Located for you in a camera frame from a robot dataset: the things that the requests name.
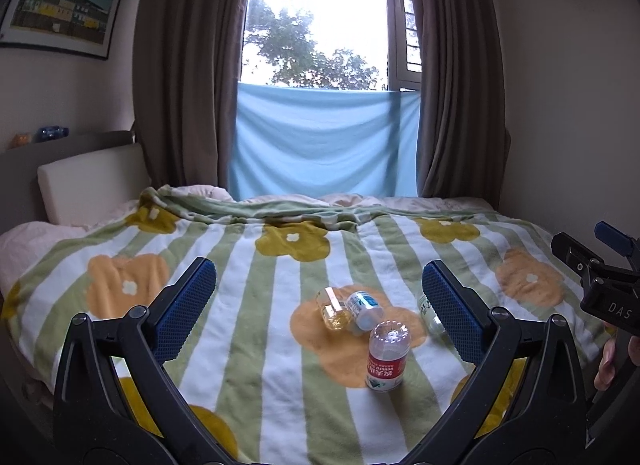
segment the bottle with red label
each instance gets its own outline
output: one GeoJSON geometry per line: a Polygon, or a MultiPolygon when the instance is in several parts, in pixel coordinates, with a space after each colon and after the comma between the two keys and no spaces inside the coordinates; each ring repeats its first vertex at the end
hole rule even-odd
{"type": "Polygon", "coordinates": [[[409,328],[394,320],[378,324],[369,337],[367,385],[374,391],[390,391],[402,382],[411,347],[409,328]]]}

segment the gray headboard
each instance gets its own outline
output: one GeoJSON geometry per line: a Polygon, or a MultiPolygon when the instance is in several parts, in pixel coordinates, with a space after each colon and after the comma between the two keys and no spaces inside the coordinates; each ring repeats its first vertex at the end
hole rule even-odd
{"type": "Polygon", "coordinates": [[[116,130],[31,143],[0,154],[0,234],[21,223],[47,221],[38,187],[40,165],[132,142],[131,132],[116,130]]]}

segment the window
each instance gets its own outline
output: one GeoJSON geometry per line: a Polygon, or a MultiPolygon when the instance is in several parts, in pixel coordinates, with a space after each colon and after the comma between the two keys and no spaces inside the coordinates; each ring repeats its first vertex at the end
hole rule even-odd
{"type": "Polygon", "coordinates": [[[249,0],[242,82],[415,90],[420,71],[412,0],[249,0]]]}

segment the striped blanket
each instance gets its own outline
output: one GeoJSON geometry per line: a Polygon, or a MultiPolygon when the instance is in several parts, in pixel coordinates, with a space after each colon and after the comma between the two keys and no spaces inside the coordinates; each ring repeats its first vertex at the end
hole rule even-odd
{"type": "MultiPolygon", "coordinates": [[[[248,205],[148,189],[126,217],[59,242],[15,283],[2,317],[53,387],[74,314],[120,317],[208,257],[216,292],[165,369],[222,445],[243,461],[278,465],[395,463],[472,371],[418,316],[429,261],[442,259],[490,307],[517,318],[564,315],[581,362],[596,358],[607,335],[580,311],[576,276],[549,243],[535,225],[494,212],[248,205]],[[314,298],[326,286],[369,291],[385,318],[409,326],[401,387],[365,386],[367,337],[324,328],[314,298]]],[[[116,369],[138,421],[158,433],[126,364],[116,369]]]]}

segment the wall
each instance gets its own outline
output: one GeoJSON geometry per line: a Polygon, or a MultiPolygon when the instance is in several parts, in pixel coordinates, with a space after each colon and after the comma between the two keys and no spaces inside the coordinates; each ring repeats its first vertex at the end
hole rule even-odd
{"type": "Polygon", "coordinates": [[[0,48],[0,152],[16,132],[66,125],[72,133],[129,128],[138,0],[122,0],[110,57],[0,48]]]}
{"type": "Polygon", "coordinates": [[[622,263],[593,227],[640,237],[640,3],[494,3],[513,140],[500,210],[622,263]]]}

